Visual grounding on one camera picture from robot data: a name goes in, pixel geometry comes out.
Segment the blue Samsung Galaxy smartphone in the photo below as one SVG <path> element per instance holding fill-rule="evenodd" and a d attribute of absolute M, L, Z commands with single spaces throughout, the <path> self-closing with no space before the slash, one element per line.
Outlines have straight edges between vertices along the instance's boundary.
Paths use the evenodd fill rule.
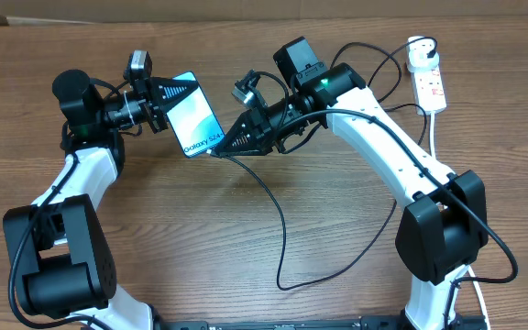
<path fill-rule="evenodd" d="M 167 118 L 187 158 L 213 149 L 225 137 L 201 86 L 169 110 Z"/>

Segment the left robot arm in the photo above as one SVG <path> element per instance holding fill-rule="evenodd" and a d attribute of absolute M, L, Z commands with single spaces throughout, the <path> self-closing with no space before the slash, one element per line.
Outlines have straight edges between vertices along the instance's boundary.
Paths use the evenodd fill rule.
<path fill-rule="evenodd" d="M 124 137 L 148 124 L 158 133 L 174 127 L 176 115 L 211 114 L 195 75 L 152 75 L 131 64 L 122 86 L 81 70 L 67 70 L 52 83 L 66 118 L 60 146 L 64 167 L 31 204 L 10 209 L 3 229 L 10 271 L 12 313 L 32 329 L 79 323 L 86 329 L 162 329 L 155 308 L 123 289 L 97 208 L 122 173 Z"/>

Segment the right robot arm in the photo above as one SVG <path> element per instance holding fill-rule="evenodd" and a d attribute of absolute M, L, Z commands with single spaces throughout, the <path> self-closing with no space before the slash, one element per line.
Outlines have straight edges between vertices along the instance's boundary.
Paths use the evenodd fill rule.
<path fill-rule="evenodd" d="M 309 140 L 319 128 L 342 138 L 381 177 L 402 210 L 395 247 L 412 275 L 411 296 L 397 316 L 365 316 L 359 327 L 486 329 L 485 313 L 463 316 L 459 286 L 475 278 L 471 268 L 489 241 L 485 188 L 473 171 L 457 174 L 414 142 L 387 114 L 366 81 L 345 63 L 325 64 L 305 38 L 283 45 L 273 57 L 283 98 L 267 104 L 259 73 L 235 84 L 245 110 L 214 155 L 284 152 L 288 138 Z"/>

